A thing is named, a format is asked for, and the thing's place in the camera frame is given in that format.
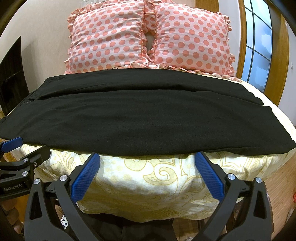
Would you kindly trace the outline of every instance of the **wall outlet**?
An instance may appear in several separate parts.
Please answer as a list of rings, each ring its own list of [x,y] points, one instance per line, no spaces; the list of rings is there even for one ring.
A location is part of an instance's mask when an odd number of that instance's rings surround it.
[[[99,2],[99,1],[97,1],[97,0],[83,0],[81,2],[81,7],[85,7],[86,5],[90,5],[90,4],[95,4],[97,2]]]

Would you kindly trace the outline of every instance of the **window pane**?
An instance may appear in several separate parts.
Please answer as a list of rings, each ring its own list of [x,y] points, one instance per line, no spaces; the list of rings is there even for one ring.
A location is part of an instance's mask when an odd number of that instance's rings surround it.
[[[257,16],[255,20],[255,50],[270,60],[271,56],[271,29]]]
[[[271,27],[268,5],[263,0],[252,0],[253,12]]]
[[[253,14],[248,9],[246,9],[246,18],[247,18],[247,45],[253,48]]]
[[[269,61],[260,54],[254,52],[249,83],[263,92],[268,76],[268,71]]]
[[[244,6],[252,11],[250,0],[244,0]]]
[[[246,57],[244,59],[244,70],[242,72],[242,80],[248,81],[251,59],[252,59],[252,50],[247,47],[246,49]]]

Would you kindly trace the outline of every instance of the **blue gripper pad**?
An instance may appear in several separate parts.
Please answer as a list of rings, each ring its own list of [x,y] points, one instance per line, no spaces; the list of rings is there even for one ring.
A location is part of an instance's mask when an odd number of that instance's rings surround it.
[[[197,152],[195,154],[194,161],[197,170],[205,181],[213,198],[218,199],[220,202],[222,202],[225,196],[224,185],[216,172],[213,170],[213,168],[200,152]]]
[[[86,161],[88,163],[72,184],[71,199],[74,203],[83,199],[89,185],[100,168],[101,159],[99,154],[94,153],[90,155]]]
[[[0,152],[9,153],[10,151],[12,151],[16,148],[21,147],[22,144],[23,144],[23,140],[21,137],[12,139],[12,140],[4,142],[2,144]]]

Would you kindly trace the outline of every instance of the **bed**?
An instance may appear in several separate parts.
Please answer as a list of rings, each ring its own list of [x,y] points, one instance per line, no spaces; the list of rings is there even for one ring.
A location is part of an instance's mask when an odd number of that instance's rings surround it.
[[[236,84],[243,85],[259,97],[264,105],[270,106],[291,138],[296,141],[294,126],[279,108],[252,85],[244,81]],[[38,146],[23,145],[6,155],[6,158],[19,159],[37,148]],[[266,180],[295,152],[296,149],[293,149],[286,154],[264,156],[240,156],[225,151],[206,154],[226,173],[234,173],[239,179],[253,180],[261,177]],[[90,153],[52,150],[50,159],[35,170],[35,178],[43,181],[56,180],[62,174],[70,174],[89,155]],[[79,207],[85,213],[112,213],[137,222],[168,218],[207,218],[218,205],[218,200],[212,198],[195,168],[193,157],[193,154],[133,157],[101,155],[102,168],[84,199],[78,202]]]

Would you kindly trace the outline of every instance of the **white wall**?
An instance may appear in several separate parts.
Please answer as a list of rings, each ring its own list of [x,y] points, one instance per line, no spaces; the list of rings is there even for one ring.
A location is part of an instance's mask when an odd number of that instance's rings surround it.
[[[71,44],[67,19],[80,6],[81,0],[28,0],[1,35],[0,62],[22,36],[22,63],[30,92],[46,78],[65,72],[64,61]]]
[[[296,125],[296,36],[287,22],[286,25],[290,43],[289,67],[279,108],[288,116],[293,125]]]
[[[232,31],[229,32],[228,37],[230,52],[235,55],[235,62],[232,64],[234,70],[237,69],[237,62],[239,60],[240,36],[241,36],[241,22],[239,12],[238,0],[219,0],[219,11],[227,15],[231,21],[230,26]]]

